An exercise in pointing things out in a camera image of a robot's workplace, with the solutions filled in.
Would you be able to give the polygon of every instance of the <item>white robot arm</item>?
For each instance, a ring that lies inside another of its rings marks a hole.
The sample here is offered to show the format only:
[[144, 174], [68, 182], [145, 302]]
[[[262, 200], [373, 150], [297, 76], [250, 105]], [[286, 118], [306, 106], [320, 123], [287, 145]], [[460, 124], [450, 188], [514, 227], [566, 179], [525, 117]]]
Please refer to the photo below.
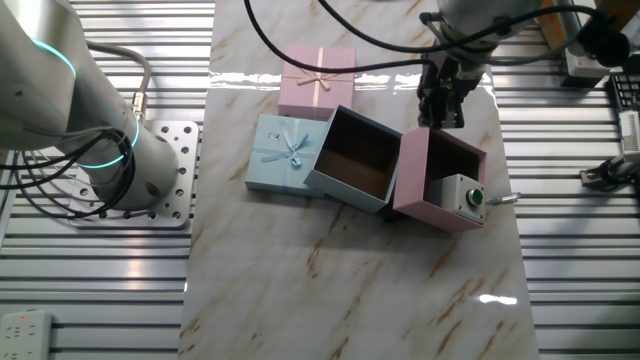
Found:
[[[0, 0], [0, 46], [0, 148], [55, 146], [71, 154], [110, 129], [127, 138], [136, 160], [114, 209], [147, 209], [172, 188], [174, 150], [137, 121], [98, 68], [66, 0]], [[118, 180], [130, 166], [119, 145], [101, 139], [77, 159], [92, 184], [110, 184], [96, 191], [105, 203], [121, 190]]]

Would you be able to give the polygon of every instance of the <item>blue ribbon bow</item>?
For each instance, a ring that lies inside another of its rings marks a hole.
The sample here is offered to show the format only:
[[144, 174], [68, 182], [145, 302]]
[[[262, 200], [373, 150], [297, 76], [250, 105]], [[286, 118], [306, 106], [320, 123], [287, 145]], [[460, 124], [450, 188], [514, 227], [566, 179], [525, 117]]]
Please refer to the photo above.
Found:
[[[294, 130], [294, 133], [296, 135], [298, 132], [298, 124], [299, 124], [299, 120], [296, 119], [295, 130]], [[284, 135], [284, 140], [287, 143], [287, 147], [289, 148], [289, 151], [267, 150], [268, 152], [271, 152], [271, 153], [278, 152], [279, 154], [262, 158], [260, 159], [260, 161], [262, 161], [263, 163], [268, 163], [268, 162], [277, 161], [280, 159], [291, 158], [291, 165], [295, 167], [300, 167], [300, 165], [302, 165], [302, 161], [300, 161], [300, 154], [298, 154], [298, 149], [303, 147], [304, 144], [307, 142], [307, 140], [309, 139], [309, 134], [305, 134], [299, 143], [294, 144], [293, 141], [291, 140], [291, 136], [289, 135], [289, 131], [287, 131], [287, 127], [284, 120], [280, 120], [280, 126], [282, 127], [282, 135]]]
[[[299, 119], [294, 119], [294, 120], [295, 122], [293, 127], [293, 138], [297, 139], [300, 120]], [[280, 126], [282, 127], [282, 135], [284, 136], [284, 141], [287, 143], [287, 147], [289, 148], [289, 150], [282, 151], [282, 150], [271, 150], [271, 149], [262, 149], [262, 148], [254, 147], [253, 151], [265, 153], [265, 154], [272, 154], [272, 156], [267, 156], [265, 158], [262, 158], [260, 159], [260, 161], [262, 161], [263, 163], [268, 163], [272, 161], [278, 161], [281, 159], [290, 158], [292, 167], [299, 168], [302, 165], [302, 161], [300, 160], [300, 158], [307, 158], [307, 159], [314, 158], [315, 156], [314, 154], [306, 154], [306, 153], [298, 152], [298, 150], [306, 144], [307, 140], [309, 139], [309, 134], [305, 134], [299, 143], [294, 144], [293, 141], [291, 140], [291, 136], [289, 135], [289, 131], [287, 130], [287, 126], [284, 120], [280, 120]], [[285, 194], [288, 192], [288, 189], [289, 189], [290, 177], [291, 177], [291, 166], [287, 166], [287, 170], [284, 178], [284, 184], [283, 184]]]

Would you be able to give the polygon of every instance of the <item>power strip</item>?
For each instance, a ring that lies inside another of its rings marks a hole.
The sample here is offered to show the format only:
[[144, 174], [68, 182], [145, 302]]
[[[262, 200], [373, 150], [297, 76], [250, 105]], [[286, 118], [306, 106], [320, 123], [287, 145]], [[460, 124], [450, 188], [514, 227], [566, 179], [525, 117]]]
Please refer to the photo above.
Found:
[[42, 310], [6, 314], [0, 319], [1, 360], [47, 360], [51, 314]]

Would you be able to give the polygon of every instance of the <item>open box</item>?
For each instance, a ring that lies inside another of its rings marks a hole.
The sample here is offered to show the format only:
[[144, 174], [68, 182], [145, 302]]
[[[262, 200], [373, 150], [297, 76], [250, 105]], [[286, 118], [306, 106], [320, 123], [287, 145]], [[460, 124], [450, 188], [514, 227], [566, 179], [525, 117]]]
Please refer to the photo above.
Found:
[[375, 213], [391, 198], [401, 137], [393, 129], [338, 106], [305, 184]]
[[427, 201], [429, 184], [462, 174], [484, 185], [487, 154], [444, 131], [416, 129], [402, 137], [393, 209], [438, 228], [459, 232], [483, 224]]

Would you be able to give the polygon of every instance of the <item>pink gift box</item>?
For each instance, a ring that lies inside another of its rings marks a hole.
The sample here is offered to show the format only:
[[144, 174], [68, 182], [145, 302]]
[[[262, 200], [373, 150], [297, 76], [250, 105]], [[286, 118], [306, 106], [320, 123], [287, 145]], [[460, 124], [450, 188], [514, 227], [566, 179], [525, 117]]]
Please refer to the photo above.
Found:
[[[356, 65], [355, 49], [288, 45], [286, 53], [302, 63], [319, 67]], [[353, 107], [353, 92], [353, 74], [314, 73], [285, 62], [278, 112], [283, 116], [328, 119], [338, 105]]]
[[440, 130], [419, 128], [402, 137], [393, 209], [450, 232], [483, 224], [426, 201], [432, 181], [462, 174], [484, 185], [487, 154]]

